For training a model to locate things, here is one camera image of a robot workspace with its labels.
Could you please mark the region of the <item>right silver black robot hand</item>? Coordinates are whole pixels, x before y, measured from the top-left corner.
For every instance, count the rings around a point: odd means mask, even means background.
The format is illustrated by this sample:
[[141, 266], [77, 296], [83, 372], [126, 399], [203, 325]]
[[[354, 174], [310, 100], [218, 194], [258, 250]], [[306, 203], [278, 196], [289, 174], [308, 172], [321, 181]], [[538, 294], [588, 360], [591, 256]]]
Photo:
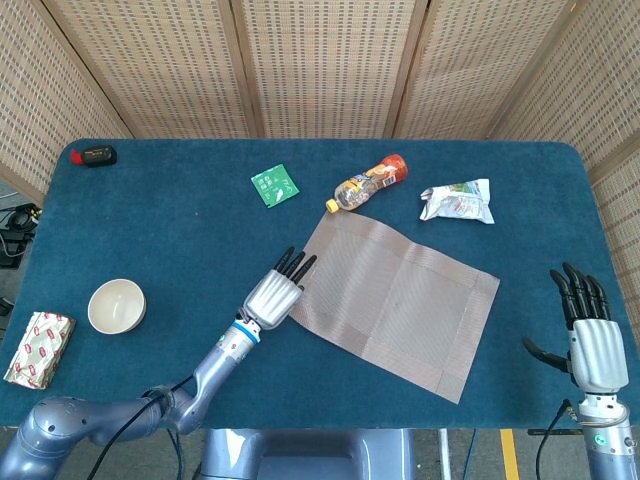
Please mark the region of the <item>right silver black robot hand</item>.
[[624, 341], [600, 282], [568, 262], [550, 276], [561, 298], [569, 350], [560, 356], [531, 338], [521, 342], [538, 361], [568, 374], [587, 395], [615, 395], [629, 383]]

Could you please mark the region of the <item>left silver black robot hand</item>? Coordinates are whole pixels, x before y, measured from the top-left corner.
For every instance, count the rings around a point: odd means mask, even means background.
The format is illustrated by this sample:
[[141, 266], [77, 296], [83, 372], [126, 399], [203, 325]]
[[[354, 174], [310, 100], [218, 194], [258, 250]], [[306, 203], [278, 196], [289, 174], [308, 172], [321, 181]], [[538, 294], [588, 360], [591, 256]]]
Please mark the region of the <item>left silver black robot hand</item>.
[[290, 246], [248, 294], [236, 319], [254, 322], [261, 330], [278, 327], [300, 300], [304, 291], [301, 281], [316, 260], [316, 255], [307, 256], [304, 250], [295, 254]]

